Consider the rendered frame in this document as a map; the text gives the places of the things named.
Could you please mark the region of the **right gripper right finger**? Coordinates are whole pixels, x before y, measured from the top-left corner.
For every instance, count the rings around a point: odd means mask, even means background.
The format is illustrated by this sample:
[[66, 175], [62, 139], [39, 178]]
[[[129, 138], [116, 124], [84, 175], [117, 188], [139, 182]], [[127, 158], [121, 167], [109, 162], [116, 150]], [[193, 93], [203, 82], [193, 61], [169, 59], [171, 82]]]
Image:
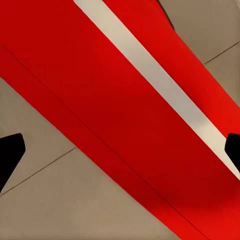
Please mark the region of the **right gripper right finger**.
[[240, 135], [229, 133], [225, 143], [225, 152], [240, 172]]

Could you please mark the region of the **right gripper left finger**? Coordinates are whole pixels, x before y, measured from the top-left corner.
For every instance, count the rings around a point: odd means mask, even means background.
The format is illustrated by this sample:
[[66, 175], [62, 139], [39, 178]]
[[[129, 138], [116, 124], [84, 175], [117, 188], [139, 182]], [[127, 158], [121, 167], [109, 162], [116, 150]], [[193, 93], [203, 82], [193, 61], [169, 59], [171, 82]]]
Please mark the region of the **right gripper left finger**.
[[21, 133], [0, 138], [0, 192], [25, 152], [25, 142]]

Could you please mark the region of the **radio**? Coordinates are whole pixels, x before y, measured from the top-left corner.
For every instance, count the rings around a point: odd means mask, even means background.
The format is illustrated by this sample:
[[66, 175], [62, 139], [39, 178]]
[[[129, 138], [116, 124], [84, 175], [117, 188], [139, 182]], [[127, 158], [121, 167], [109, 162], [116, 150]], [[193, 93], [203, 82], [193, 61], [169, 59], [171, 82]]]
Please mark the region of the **radio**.
[[182, 240], [240, 240], [240, 108], [159, 0], [0, 0], [0, 77]]

